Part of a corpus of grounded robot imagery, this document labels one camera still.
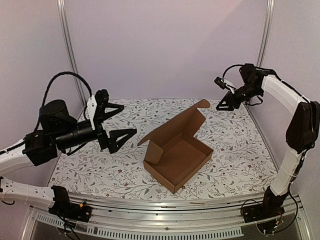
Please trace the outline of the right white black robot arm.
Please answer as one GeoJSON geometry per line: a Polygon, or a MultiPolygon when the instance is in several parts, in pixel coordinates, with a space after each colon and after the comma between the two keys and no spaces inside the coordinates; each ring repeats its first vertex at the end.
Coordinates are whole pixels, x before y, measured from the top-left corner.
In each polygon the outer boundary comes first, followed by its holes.
{"type": "Polygon", "coordinates": [[[253,97],[261,100],[264,93],[273,96],[291,114],[285,133],[287,150],[276,177],[265,190],[262,203],[241,208],[245,222],[255,222],[284,213],[283,203],[303,166],[307,152],[315,147],[320,129],[320,104],[311,101],[282,80],[275,70],[252,63],[237,64],[243,86],[236,88],[225,77],[214,83],[228,92],[216,107],[218,111],[233,111],[253,97]]]}

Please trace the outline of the brown cardboard box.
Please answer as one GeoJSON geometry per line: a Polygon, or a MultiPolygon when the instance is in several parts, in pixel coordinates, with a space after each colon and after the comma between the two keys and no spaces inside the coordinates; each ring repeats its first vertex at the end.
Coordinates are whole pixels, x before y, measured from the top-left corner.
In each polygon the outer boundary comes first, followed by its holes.
{"type": "Polygon", "coordinates": [[[206,120],[199,109],[211,104],[202,99],[157,127],[139,142],[148,142],[144,169],[175,194],[211,159],[213,149],[195,138],[206,120]]]}

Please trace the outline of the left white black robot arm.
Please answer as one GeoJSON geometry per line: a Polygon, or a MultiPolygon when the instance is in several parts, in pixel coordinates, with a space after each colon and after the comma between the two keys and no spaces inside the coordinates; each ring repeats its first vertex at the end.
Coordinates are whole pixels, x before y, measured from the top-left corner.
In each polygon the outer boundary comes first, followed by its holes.
{"type": "Polygon", "coordinates": [[[19,183],[5,177],[7,173],[26,167],[39,166],[57,158],[58,152],[74,147],[80,150],[91,141],[98,141],[100,149],[117,152],[137,130],[133,128],[112,130],[107,133],[102,123],[124,110],[120,104],[107,99],[88,99],[89,118],[78,122],[69,115],[62,99],[53,100],[39,110],[42,129],[27,134],[16,144],[0,152],[0,200],[7,205],[16,201],[42,206],[50,214],[64,218],[89,217],[91,208],[87,201],[72,203],[68,191],[62,186],[38,187],[19,183]]]}

